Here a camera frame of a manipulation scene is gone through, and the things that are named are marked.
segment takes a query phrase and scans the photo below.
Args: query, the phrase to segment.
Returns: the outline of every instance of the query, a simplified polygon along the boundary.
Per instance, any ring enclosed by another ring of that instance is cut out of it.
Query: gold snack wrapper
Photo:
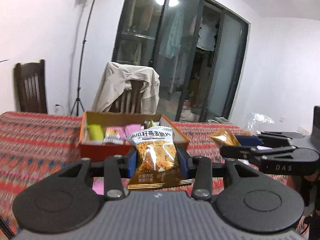
[[[236,136],[228,129],[222,128],[215,133],[209,134],[209,136],[214,140],[218,146],[229,145],[238,146],[240,145]]]
[[[136,146],[137,169],[129,190],[151,190],[191,185],[183,178],[173,144],[172,128],[156,126],[130,134],[126,140]]]

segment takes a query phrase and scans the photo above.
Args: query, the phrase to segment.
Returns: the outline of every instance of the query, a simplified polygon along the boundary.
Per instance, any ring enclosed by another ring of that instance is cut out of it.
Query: chair backrest
[[[14,80],[21,111],[47,114],[44,59],[39,63],[18,63],[14,68]]]
[[[111,105],[109,112],[112,113],[126,113],[126,114],[140,114],[142,93],[140,93],[143,86],[142,81],[131,80],[132,90],[125,90]]]

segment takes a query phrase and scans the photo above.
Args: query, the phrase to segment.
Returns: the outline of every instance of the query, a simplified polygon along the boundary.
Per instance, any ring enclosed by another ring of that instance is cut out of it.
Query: beige jacket
[[[108,112],[111,104],[124,92],[132,89],[130,80],[143,81],[140,93],[141,113],[155,114],[159,102],[159,75],[151,67],[109,62],[92,105],[92,111]]]

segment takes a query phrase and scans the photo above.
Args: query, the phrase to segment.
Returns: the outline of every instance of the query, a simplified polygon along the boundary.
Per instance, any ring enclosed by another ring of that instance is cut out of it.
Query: striped tablecloth
[[[0,215],[14,233],[19,231],[12,213],[15,196],[26,187],[80,158],[76,148],[81,117],[53,116],[45,114],[7,112],[0,115]],[[214,162],[224,162],[208,134],[220,128],[234,134],[243,131],[234,125],[176,122],[188,135],[191,156],[206,156]],[[271,175],[286,183],[285,176]],[[222,178],[212,179],[213,194],[223,190]],[[191,194],[192,185],[163,189],[185,190]],[[0,240],[6,239],[0,233]]]

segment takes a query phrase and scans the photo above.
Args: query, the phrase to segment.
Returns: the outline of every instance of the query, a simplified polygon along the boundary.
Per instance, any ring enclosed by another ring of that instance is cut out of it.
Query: cardboard box
[[[96,112],[84,112],[81,128],[80,128],[80,140],[79,149],[82,158],[90,158],[92,162],[104,161],[106,157],[116,154],[127,155],[132,145],[115,145],[97,144],[95,141],[91,141],[87,126],[89,124],[100,124],[102,127],[108,126],[125,126],[133,123],[140,123],[144,125],[145,121],[160,122],[160,125],[171,127],[173,130],[173,142],[177,147],[181,147],[184,150],[187,149],[189,144],[188,137],[183,134],[165,115],[146,115],[146,114],[115,114],[115,113],[96,113]]]

